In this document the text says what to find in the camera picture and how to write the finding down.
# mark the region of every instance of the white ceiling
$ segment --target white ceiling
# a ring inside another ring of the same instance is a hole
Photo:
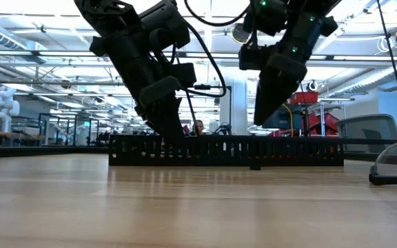
[[[137,12],[142,12],[159,0],[128,0],[134,6]],[[230,30],[231,27],[226,28],[213,28],[206,26],[191,17],[191,14],[186,10],[183,0],[178,0],[179,12],[186,17],[199,32],[207,32],[211,36],[203,35],[207,43],[211,43],[210,50],[212,52],[229,52],[237,53],[240,44],[232,40],[230,36],[223,34],[224,30]],[[345,29],[344,34],[339,36],[338,39],[333,41],[326,48],[322,49],[319,54],[359,54],[359,55],[373,55],[379,52],[377,43],[380,41],[379,36],[383,35],[380,17],[377,12],[366,14],[355,18],[352,22],[348,21],[347,25],[344,20],[351,16],[357,15],[368,1],[365,0],[343,0],[332,11],[332,15],[341,27]],[[189,0],[191,8],[199,15],[212,15],[215,22],[222,22],[235,17],[242,12],[248,5],[248,0]],[[383,7],[385,12],[385,21],[389,30],[397,28],[397,1],[392,0]],[[41,33],[38,27],[42,25],[48,30],[47,35]],[[96,32],[90,25],[80,17],[80,13],[75,6],[73,0],[0,0],[0,27],[8,30],[9,33],[14,34],[16,37],[39,42],[49,50],[88,50],[88,45],[76,36],[70,28],[77,30],[84,39],[91,41],[92,36]],[[277,37],[260,37],[262,44],[274,44],[280,39]],[[186,52],[202,52],[202,49],[196,39],[192,39],[191,43],[186,45],[183,49]],[[96,63],[96,58],[73,58],[75,61],[82,63],[90,62]],[[0,62],[11,63],[22,61],[19,57],[0,57]],[[195,59],[196,75],[199,83],[207,83],[216,78],[216,73],[212,68],[208,68],[207,61],[203,59]],[[34,75],[34,68],[23,68],[17,66],[16,69]],[[41,68],[40,75],[51,68]],[[337,86],[340,79],[350,78],[353,75],[362,73],[365,68],[349,69],[347,67],[308,67],[307,80],[327,81],[332,82],[332,85]],[[258,72],[245,72],[247,77],[255,79]],[[70,79],[75,81],[76,76],[79,76],[79,81],[102,81],[110,80],[110,75],[105,68],[59,68],[53,73],[56,79]],[[114,78],[118,76],[117,71],[111,68],[111,76]],[[250,94],[255,94],[255,82],[248,81],[248,88]],[[115,87],[114,89],[109,86],[102,86],[100,91],[103,92],[127,92],[125,87]],[[130,98],[122,98],[127,104],[132,101]],[[194,106],[205,107],[214,104],[214,100],[194,99]]]

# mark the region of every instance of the pillar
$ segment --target pillar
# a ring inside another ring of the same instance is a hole
[[[220,124],[229,123],[230,106],[232,107],[232,134],[247,134],[247,77],[244,71],[238,68],[221,68],[225,77],[226,86],[231,86],[232,91],[227,91],[226,96],[220,99]]]

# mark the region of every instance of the ceiling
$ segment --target ceiling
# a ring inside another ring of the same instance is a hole
[[[129,0],[126,1],[134,6],[137,12],[142,12],[158,0]],[[178,0],[179,12],[201,33],[208,48],[213,53],[237,54],[241,47],[240,43],[233,40],[230,31],[233,26],[214,28],[204,25],[191,17],[183,1]],[[223,22],[233,19],[248,5],[248,0],[189,0],[191,8],[195,13],[212,18],[214,22]],[[378,44],[384,34],[380,17],[375,9],[363,14],[362,9],[369,3],[365,0],[343,0],[331,15],[338,22],[340,29],[329,38],[318,41],[315,55],[359,55],[359,56],[387,56],[387,52],[380,50]],[[385,22],[390,32],[397,30],[397,1],[388,1],[383,6]],[[71,0],[0,0],[0,31],[7,37],[26,45],[28,50],[60,50],[60,51],[87,51],[93,36],[97,33],[90,27],[84,18],[80,16],[77,7]],[[195,39],[185,47],[184,52],[200,52],[203,50]],[[259,43],[271,45],[281,38],[280,34],[269,37],[261,34]],[[0,45],[0,50],[8,50]],[[57,106],[56,102],[73,102],[86,107],[97,107],[107,110],[122,112],[124,118],[134,118],[132,108],[133,100],[128,90],[122,85],[119,74],[112,67],[108,59],[100,59],[95,56],[42,56],[45,63],[38,65],[35,61],[29,61],[22,56],[0,56],[0,81],[19,81],[22,85],[31,81],[40,81],[41,85],[19,87],[20,92],[33,91],[35,93],[93,93],[93,94],[122,94],[122,96],[105,98],[103,104],[96,104],[90,96],[52,96],[39,98],[39,101],[49,102]],[[217,85],[216,72],[204,58],[181,58],[181,62],[194,62],[198,83],[209,83]],[[217,59],[223,72],[237,70],[236,56]],[[309,61],[306,80],[324,82],[324,89],[340,87],[342,83],[356,76],[376,68],[375,63],[340,63],[341,61]],[[380,62],[378,68],[389,67],[388,61]],[[245,77],[250,100],[249,108],[254,105],[256,93],[256,79],[258,72],[246,71]],[[64,89],[59,82],[69,81],[65,85],[71,85],[70,89]],[[101,86],[87,88],[83,84],[92,85],[98,83]],[[210,121],[219,120],[219,108],[215,106],[214,99],[194,98],[193,106],[198,112],[198,118],[204,119],[207,125]],[[186,101],[182,103],[181,118],[190,118]]]

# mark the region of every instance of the black plastic crate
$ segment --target black plastic crate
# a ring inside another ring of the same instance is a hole
[[[182,146],[160,136],[115,135],[110,166],[343,166],[340,139],[257,136],[187,137]]]

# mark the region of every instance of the table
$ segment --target table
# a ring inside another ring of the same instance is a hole
[[[397,186],[370,186],[371,164],[257,172],[0,158],[0,247],[397,247]]]

